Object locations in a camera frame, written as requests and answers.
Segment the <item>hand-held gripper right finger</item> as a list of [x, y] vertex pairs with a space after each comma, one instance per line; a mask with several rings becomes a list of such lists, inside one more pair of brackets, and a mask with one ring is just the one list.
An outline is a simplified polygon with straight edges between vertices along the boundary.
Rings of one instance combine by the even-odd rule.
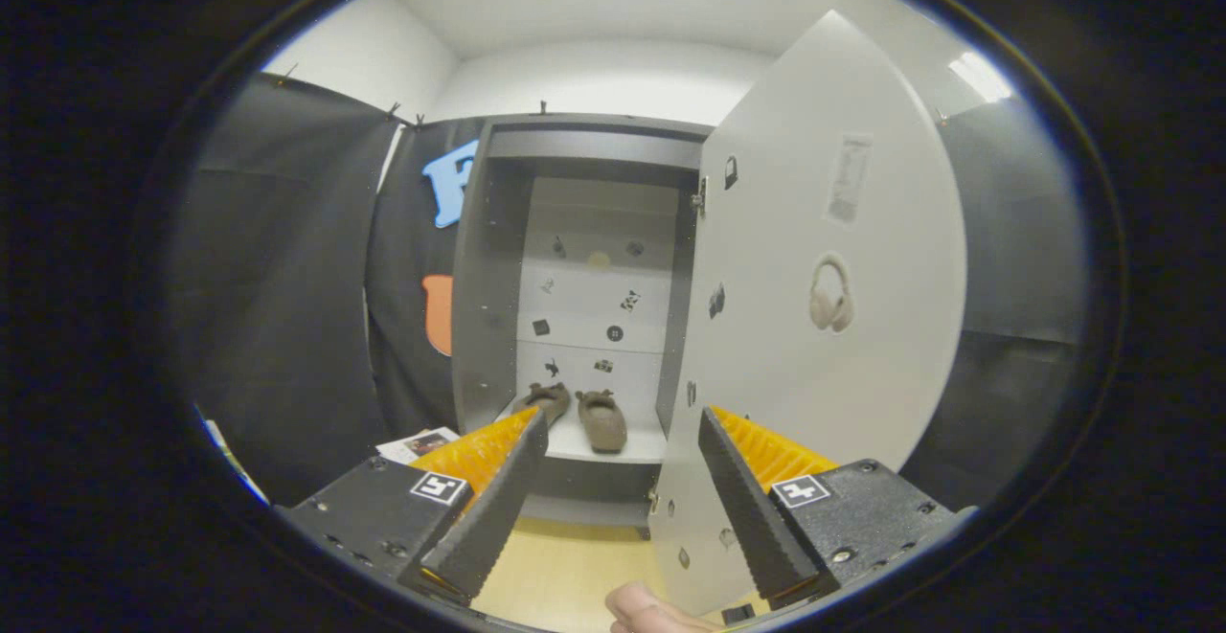
[[828, 606], [942, 550], [975, 507], [953, 510], [866, 458], [831, 464], [729, 411], [705, 407], [698, 445], [759, 597]]

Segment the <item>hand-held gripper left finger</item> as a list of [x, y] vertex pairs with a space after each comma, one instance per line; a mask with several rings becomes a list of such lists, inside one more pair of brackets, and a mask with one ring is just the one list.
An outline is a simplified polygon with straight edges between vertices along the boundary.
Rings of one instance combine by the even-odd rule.
[[527, 409], [414, 462], [370, 458], [284, 518], [378, 579], [470, 606], [508, 545], [548, 440], [546, 415]]

